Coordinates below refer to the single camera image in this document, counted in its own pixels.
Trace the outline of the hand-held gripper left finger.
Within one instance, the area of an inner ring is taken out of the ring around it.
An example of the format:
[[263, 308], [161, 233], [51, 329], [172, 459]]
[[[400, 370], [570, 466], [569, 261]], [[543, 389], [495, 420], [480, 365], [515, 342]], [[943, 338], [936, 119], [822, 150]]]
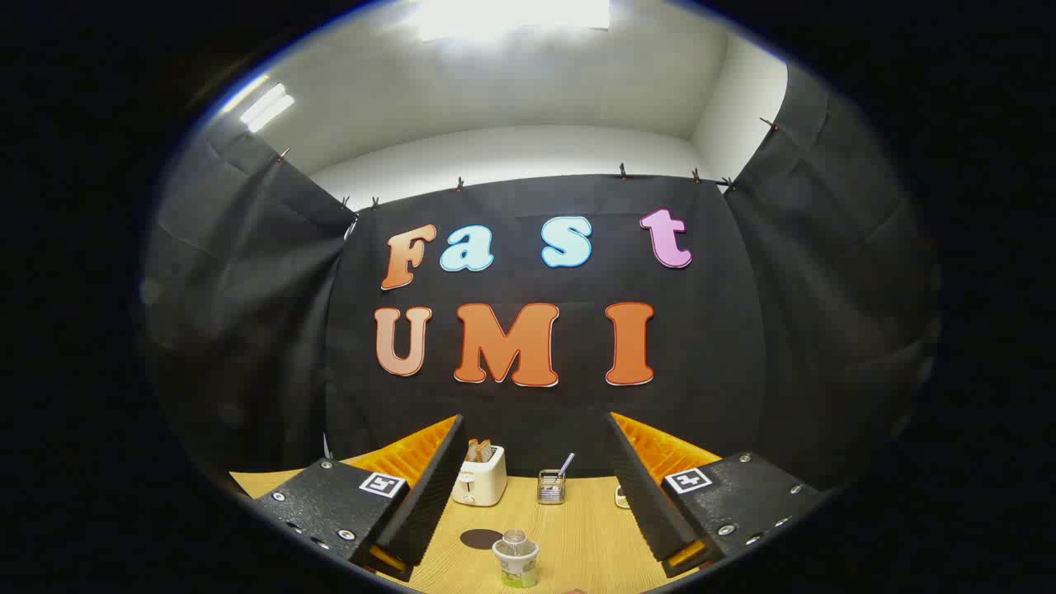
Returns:
[[249, 499], [336, 563], [406, 582], [422, 563], [467, 443], [461, 415], [452, 415], [350, 464], [320, 459]]

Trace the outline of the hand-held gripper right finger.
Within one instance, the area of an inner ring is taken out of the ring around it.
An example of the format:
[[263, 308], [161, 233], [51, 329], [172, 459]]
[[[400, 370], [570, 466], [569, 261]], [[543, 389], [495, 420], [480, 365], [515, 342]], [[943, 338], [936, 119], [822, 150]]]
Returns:
[[822, 503], [761, 454], [712, 454], [626, 415], [607, 421], [612, 471], [668, 578], [742, 555]]

